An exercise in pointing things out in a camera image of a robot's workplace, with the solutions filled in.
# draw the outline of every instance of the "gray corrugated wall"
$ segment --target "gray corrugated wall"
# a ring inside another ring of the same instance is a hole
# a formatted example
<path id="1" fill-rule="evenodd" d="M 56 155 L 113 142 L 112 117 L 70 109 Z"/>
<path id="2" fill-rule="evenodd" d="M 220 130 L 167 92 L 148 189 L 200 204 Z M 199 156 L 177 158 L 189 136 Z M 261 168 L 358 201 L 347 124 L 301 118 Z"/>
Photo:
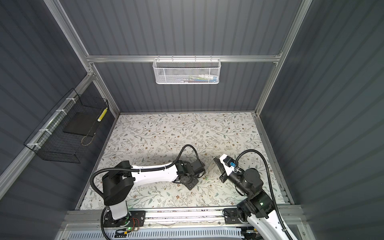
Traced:
<path id="1" fill-rule="evenodd" d="M 86 75 L 43 1 L 0 1 L 0 173 Z"/>
<path id="2" fill-rule="evenodd" d="M 0 1 L 0 173 L 61 97 L 86 75 L 43 1 Z M 91 84 L 86 95 L 100 97 Z M 34 157 L 0 200 L 0 239 L 53 239 L 73 210 L 114 121 L 81 164 Z"/>
<path id="3" fill-rule="evenodd" d="M 299 3 L 61 1 L 90 55 L 278 54 Z"/>
<path id="4" fill-rule="evenodd" d="M 384 1 L 314 1 L 261 119 L 317 239 L 384 233 Z"/>
<path id="5" fill-rule="evenodd" d="M 152 63 L 97 63 L 121 112 L 254 110 L 273 63 L 222 63 L 218 84 L 157 84 Z"/>

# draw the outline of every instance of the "floral tabletop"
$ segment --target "floral tabletop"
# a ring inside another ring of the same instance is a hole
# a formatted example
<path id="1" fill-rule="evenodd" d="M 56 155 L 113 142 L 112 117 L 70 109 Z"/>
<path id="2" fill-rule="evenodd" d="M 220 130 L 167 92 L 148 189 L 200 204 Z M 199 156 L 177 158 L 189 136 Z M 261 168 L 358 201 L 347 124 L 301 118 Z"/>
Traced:
<path id="1" fill-rule="evenodd" d="M 206 174 L 199 183 L 191 191 L 172 182 L 133 187 L 126 198 L 129 208 L 236 205 L 245 197 L 240 196 L 229 181 L 221 183 L 213 157 L 227 154 L 235 158 L 252 148 L 268 160 L 251 113 L 135 114 L 119 116 L 97 170 L 114 167 L 124 160 L 138 166 L 169 163 L 185 144 L 193 145 L 205 164 Z M 187 147 L 180 159 L 195 161 L 193 150 Z M 239 165 L 243 169 L 256 168 L 264 190 L 270 194 L 266 170 L 257 154 L 247 153 Z M 276 203 L 283 204 L 276 177 L 270 166 L 269 169 Z M 95 178 L 100 190 L 103 190 L 102 176 Z M 103 207 L 102 197 L 89 187 L 80 209 Z"/>

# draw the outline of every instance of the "floral patterned mat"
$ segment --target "floral patterned mat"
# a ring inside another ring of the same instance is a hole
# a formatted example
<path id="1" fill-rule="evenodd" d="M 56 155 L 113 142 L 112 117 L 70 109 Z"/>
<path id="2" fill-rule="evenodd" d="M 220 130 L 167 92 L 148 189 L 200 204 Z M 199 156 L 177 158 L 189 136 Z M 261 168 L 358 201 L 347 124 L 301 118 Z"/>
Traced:
<path id="1" fill-rule="evenodd" d="M 124 160 L 141 166 L 172 162 L 185 144 L 193 145 L 205 163 L 207 172 L 199 183 L 191 191 L 171 182 L 134 187 L 126 198 L 129 208 L 236 205 L 245 197 L 240 196 L 229 181 L 221 183 L 213 157 L 227 154 L 235 158 L 240 152 L 252 148 L 267 158 L 251 113 L 120 115 L 97 170 L 114 167 Z M 194 152 L 188 147 L 180 159 L 193 162 Z M 256 168 L 264 182 L 264 190 L 270 194 L 261 158 L 248 153 L 239 163 L 243 169 Z M 270 166 L 269 169 L 276 203 L 283 204 L 276 177 Z M 102 176 L 95 178 L 100 190 L 103 188 Z M 80 209 L 103 207 L 102 197 L 89 187 Z"/>

